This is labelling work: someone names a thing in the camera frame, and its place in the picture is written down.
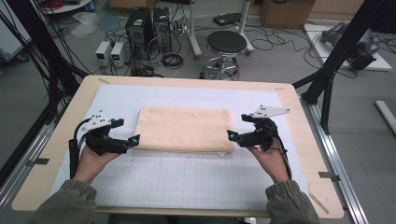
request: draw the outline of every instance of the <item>hand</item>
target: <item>hand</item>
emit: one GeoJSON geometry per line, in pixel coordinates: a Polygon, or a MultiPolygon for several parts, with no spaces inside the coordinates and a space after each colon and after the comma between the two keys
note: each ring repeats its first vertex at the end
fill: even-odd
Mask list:
{"type": "Polygon", "coordinates": [[[96,152],[92,151],[88,146],[82,149],[81,157],[79,159],[78,168],[73,179],[79,180],[86,184],[91,184],[105,166],[116,159],[120,154],[108,153],[99,156],[96,152]]]}
{"type": "Polygon", "coordinates": [[[270,149],[265,152],[261,151],[260,147],[248,147],[247,149],[256,157],[264,171],[271,176],[274,183],[289,180],[286,165],[276,141],[273,141],[270,149]]]}

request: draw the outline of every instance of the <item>round stool seat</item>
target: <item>round stool seat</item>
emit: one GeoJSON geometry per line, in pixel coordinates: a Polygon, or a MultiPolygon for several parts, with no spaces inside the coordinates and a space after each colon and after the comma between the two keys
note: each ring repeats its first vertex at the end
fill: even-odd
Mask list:
{"type": "Polygon", "coordinates": [[[239,54],[247,47],[247,41],[232,31],[216,31],[207,37],[207,46],[218,54],[239,54]]]}

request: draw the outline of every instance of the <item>aluminum frame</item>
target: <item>aluminum frame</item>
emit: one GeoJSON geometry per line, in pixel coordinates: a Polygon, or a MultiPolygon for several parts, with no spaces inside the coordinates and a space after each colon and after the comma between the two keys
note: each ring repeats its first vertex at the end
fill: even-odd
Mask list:
{"type": "Polygon", "coordinates": [[[308,102],[302,101],[301,96],[299,97],[300,101],[302,103],[306,103],[309,107],[309,111],[311,112],[313,121],[315,122],[316,128],[318,130],[321,143],[326,152],[328,162],[331,165],[334,175],[337,175],[340,179],[336,183],[344,196],[348,211],[354,223],[368,224],[369,222],[366,218],[366,215],[364,214],[363,208],[361,207],[358,196],[356,195],[355,190],[353,189],[352,184],[349,181],[347,171],[344,168],[340,156],[338,155],[338,151],[335,147],[332,137],[330,135],[327,135],[322,126],[320,125],[320,109],[317,105],[310,105],[308,102]]]}
{"type": "Polygon", "coordinates": [[[40,155],[44,146],[52,136],[55,127],[56,123],[53,120],[49,125],[44,125],[41,128],[33,143],[29,146],[26,153],[9,175],[6,183],[0,188],[0,213],[20,190],[21,185],[32,170],[32,162],[35,162],[35,159],[40,155]]]}

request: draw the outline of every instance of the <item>cardboard box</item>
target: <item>cardboard box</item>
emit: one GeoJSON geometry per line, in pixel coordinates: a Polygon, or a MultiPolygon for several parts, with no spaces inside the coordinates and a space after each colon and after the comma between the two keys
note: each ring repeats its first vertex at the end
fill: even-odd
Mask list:
{"type": "Polygon", "coordinates": [[[262,1],[250,1],[247,14],[251,16],[260,16],[262,10],[262,1]]]}
{"type": "Polygon", "coordinates": [[[289,0],[276,4],[264,0],[260,20],[264,27],[304,29],[315,0],[289,0]]]}
{"type": "Polygon", "coordinates": [[[157,2],[157,0],[109,0],[110,7],[120,12],[130,12],[134,7],[149,7],[152,13],[157,2]]]}
{"type": "Polygon", "coordinates": [[[350,21],[363,2],[364,0],[317,0],[309,18],[350,21]]]}

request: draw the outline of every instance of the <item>sleeve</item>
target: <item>sleeve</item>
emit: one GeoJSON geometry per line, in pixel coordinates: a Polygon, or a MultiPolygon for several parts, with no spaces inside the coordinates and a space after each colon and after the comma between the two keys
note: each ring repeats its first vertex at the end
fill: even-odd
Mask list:
{"type": "Polygon", "coordinates": [[[265,190],[271,223],[320,223],[314,206],[294,180],[276,183],[265,190]]]}
{"type": "Polygon", "coordinates": [[[96,189],[77,180],[66,180],[61,188],[44,201],[27,221],[38,223],[92,223],[96,210],[96,189]]]}

